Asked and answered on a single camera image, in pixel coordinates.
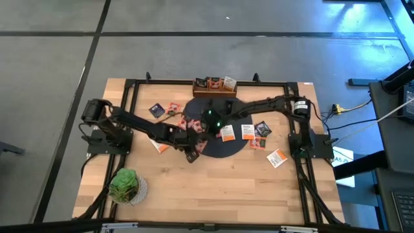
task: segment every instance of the gray floor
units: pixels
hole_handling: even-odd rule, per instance
[[[405,33],[412,23],[407,23],[398,1],[387,3],[414,45],[412,33]],[[94,31],[103,5],[103,0],[1,1],[0,31]],[[113,0],[103,30],[392,32],[392,27],[378,3]],[[0,225],[30,221],[91,40],[0,37],[0,140],[27,150],[23,157],[0,157]],[[102,96],[108,78],[144,78],[149,71],[153,78],[250,80],[258,72],[262,80],[314,82],[326,111],[333,103],[352,107],[369,99],[367,88],[349,87],[347,79],[385,78],[407,62],[401,44],[388,39],[100,38],[45,221],[71,218],[87,147],[77,125],[86,101]],[[329,125],[374,117],[369,105],[334,117]],[[362,126],[335,131],[333,136]],[[356,153],[382,149],[377,127],[339,146]],[[378,228],[372,207],[343,203],[343,209],[348,223]]]

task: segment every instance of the wooden tabletop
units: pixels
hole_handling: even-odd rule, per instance
[[[108,79],[103,98],[120,105],[125,79]],[[301,96],[318,108],[312,83],[298,83]],[[131,104],[132,90],[127,101]],[[237,88],[237,97],[245,102],[284,94],[281,87]],[[155,103],[164,108],[173,101],[185,106],[192,99],[190,85],[140,84],[135,114],[156,122],[148,109]],[[266,150],[255,150],[249,143],[240,152],[224,159],[200,156],[194,163],[183,152],[168,148],[159,154],[146,134],[134,131],[133,146],[125,167],[134,169],[148,183],[148,195],[139,204],[118,207],[117,220],[201,223],[304,224],[298,178],[290,157],[287,118],[281,113],[252,115],[253,123],[264,120],[272,133]],[[167,120],[176,124],[179,116]],[[312,111],[310,124],[315,133],[323,133],[322,123]],[[266,156],[280,149],[287,157],[274,168]],[[104,183],[108,155],[98,155],[85,167],[73,217],[84,213]],[[331,166],[313,159],[318,193],[339,220],[344,220]],[[107,201],[105,216],[108,216]],[[315,221],[312,199],[308,194],[310,218]]]

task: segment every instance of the white paper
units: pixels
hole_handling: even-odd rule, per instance
[[[332,166],[336,167],[346,162],[351,162],[354,160],[354,152],[351,150],[343,149],[334,146],[334,161]],[[355,188],[355,177],[347,177],[336,181],[337,184],[345,185],[351,188]]]
[[[228,91],[234,91],[234,87],[235,87],[235,84],[237,83],[237,81],[236,80],[234,80],[233,78],[231,78],[231,77],[225,77],[224,78],[224,84],[223,84],[223,87],[226,89],[226,90],[228,90]]]
[[[166,149],[168,149],[169,148],[169,146],[168,145],[165,145],[165,144],[161,144],[161,143],[158,143],[158,142],[155,142],[154,140],[152,140],[152,139],[149,139],[149,141],[154,145],[154,147],[155,147],[155,149],[157,149],[157,151],[159,152],[159,153],[162,153],[164,150],[166,150]]]
[[[254,125],[241,125],[241,138],[243,140],[255,139]]]
[[[220,133],[221,133],[221,139],[223,140],[223,142],[226,142],[228,140],[235,140],[232,125],[228,125],[228,126],[221,128]]]
[[[287,160],[286,156],[279,149],[273,151],[270,155],[267,155],[266,158],[267,160],[269,160],[269,162],[273,165],[274,168],[277,168]]]

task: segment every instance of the table leg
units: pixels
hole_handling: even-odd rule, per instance
[[[22,155],[25,152],[25,150],[4,142],[0,142],[0,154],[1,152],[12,152],[18,155]]]
[[[388,165],[385,151],[378,151],[362,157],[361,159],[334,167],[335,179],[343,179],[359,173],[369,172],[375,168],[387,167]]]

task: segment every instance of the white cable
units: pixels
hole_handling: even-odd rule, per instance
[[[369,103],[370,103],[370,101],[371,101],[371,100],[368,100],[367,102],[365,102],[365,103],[363,103],[363,104],[360,104],[360,105],[358,105],[358,106],[356,106],[356,107],[353,107],[353,108],[351,108],[351,109],[343,109],[343,112],[346,112],[346,111],[352,111],[352,110],[354,110],[354,109],[358,109],[358,108],[360,108],[360,107],[363,107],[363,106],[365,106],[365,105],[369,104]]]
[[[411,68],[412,68],[411,64],[413,63],[413,61],[414,61],[414,59],[412,59],[412,60],[408,63],[407,68],[409,68],[409,69],[411,69]]]
[[[372,123],[372,124],[370,124],[370,125],[368,125],[368,126],[366,126],[366,127],[362,128],[362,129],[360,129],[360,130],[358,130],[358,131],[355,131],[355,132],[353,132],[353,133],[350,133],[350,134],[346,135],[345,137],[341,138],[338,142],[336,142],[333,146],[338,145],[338,143],[340,143],[343,139],[346,139],[346,138],[348,138],[348,137],[350,137],[350,136],[352,136],[352,135],[354,135],[354,134],[357,134],[357,133],[359,133],[359,132],[361,132],[361,131],[364,131],[365,129],[370,128],[371,126],[373,126],[373,125],[375,125],[375,124],[379,123],[381,120],[383,120],[383,119],[387,118],[389,115],[391,115],[391,114],[395,113],[395,112],[396,112],[396,111],[398,111],[401,107],[404,107],[405,105],[407,105],[407,104],[411,103],[412,101],[414,101],[414,98],[412,98],[411,100],[409,100],[409,101],[405,102],[404,104],[402,104],[402,105],[398,106],[396,109],[394,109],[394,110],[390,111],[387,115],[385,115],[385,116],[383,116],[383,117],[379,118],[378,120],[376,120],[376,122],[374,122],[374,123]]]

